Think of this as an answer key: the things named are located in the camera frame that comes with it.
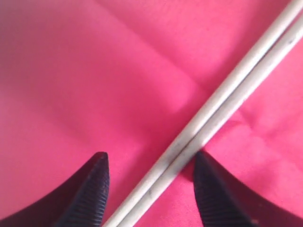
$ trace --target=chopstick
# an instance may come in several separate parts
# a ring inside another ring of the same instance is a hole
[[[302,37],[303,15],[301,15],[293,26],[285,32],[243,82],[226,99],[200,132],[183,149],[182,153],[172,162],[168,169],[127,214],[118,227],[132,227],[140,219],[197,151],[214,136]]]
[[[154,182],[163,174],[182,149],[192,140],[210,117],[217,111],[235,88],[245,79],[255,65],[262,59],[275,41],[290,25],[303,8],[303,0],[292,0],[270,28],[245,55],[237,67],[229,74],[213,95],[207,100],[183,131],[175,138],[145,177],[133,189],[125,201],[103,225],[116,227],[144,196]]]

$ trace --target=white stick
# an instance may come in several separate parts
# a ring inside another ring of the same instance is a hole
[[[209,118],[235,90],[235,88],[250,73],[264,54],[271,48],[279,36],[290,25],[293,19],[303,8],[303,0],[292,0],[271,27],[263,34],[258,42],[246,54],[243,60],[229,74],[214,94],[207,100],[194,118],[187,124],[183,131],[175,138],[158,161],[153,165],[145,177],[133,189],[125,201],[103,225],[103,227],[116,227],[135,204],[149,190],[153,183],[168,168],[172,161],[180,154],[182,149],[205,125]]]
[[[252,72],[227,98],[218,111],[210,118],[195,138],[184,148],[182,153],[153,184],[148,192],[134,206],[118,227],[132,227],[156,199],[171,184],[178,173],[190,161],[201,147],[225,124],[232,114],[253,93],[279,62],[288,54],[303,36],[303,15],[283,35],[276,45],[257,64]]]

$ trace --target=white rod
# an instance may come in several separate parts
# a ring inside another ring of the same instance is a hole
[[[175,138],[158,161],[153,165],[144,178],[133,189],[120,207],[108,219],[103,227],[116,227],[134,205],[143,197],[153,183],[162,175],[182,149],[205,125],[209,118],[244,80],[254,66],[271,48],[279,36],[290,25],[303,8],[303,0],[292,0],[270,28],[262,35],[257,43],[240,61],[237,67],[229,74],[213,95],[207,100],[183,131]]]
[[[195,138],[184,148],[161,177],[153,184],[141,200],[133,207],[118,227],[132,227],[156,199],[176,178],[183,167],[203,147],[214,134],[225,124],[242,103],[266,79],[271,71],[289,53],[303,36],[303,15],[283,35],[276,45],[256,65],[252,72],[227,98],[218,111],[210,118]]]

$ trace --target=pink cloth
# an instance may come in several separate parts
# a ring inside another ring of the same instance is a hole
[[[118,207],[287,0],[1,0],[0,218],[96,151]],[[303,42],[206,146],[303,217]],[[192,163],[137,227],[202,226]]]

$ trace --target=textured black surface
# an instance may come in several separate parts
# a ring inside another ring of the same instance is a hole
[[[96,153],[73,176],[0,227],[100,226],[109,188],[108,157]]]
[[[205,152],[196,156],[194,187],[204,227],[303,227],[300,217],[252,191]]]

